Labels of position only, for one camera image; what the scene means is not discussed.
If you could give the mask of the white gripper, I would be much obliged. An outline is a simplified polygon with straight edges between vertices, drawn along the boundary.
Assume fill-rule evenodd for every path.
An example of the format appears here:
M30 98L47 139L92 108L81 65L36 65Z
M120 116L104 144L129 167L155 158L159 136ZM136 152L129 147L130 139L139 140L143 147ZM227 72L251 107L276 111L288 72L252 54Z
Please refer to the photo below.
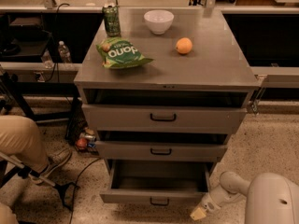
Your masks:
M221 210L223 201L224 199L220 194L206 193L203 196L200 205L192 210L190 217L194 221L203 219L206 217L206 214L212 214Z

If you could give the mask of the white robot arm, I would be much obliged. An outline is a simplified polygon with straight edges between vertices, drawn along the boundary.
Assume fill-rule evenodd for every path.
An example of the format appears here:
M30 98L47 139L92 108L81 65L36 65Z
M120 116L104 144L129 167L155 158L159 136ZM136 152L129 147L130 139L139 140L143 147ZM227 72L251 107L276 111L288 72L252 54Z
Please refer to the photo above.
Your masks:
M200 220L242 197L246 198L245 224L299 224L299 186L274 173L247 181L234 172L223 172L218 186L204 195L190 217Z

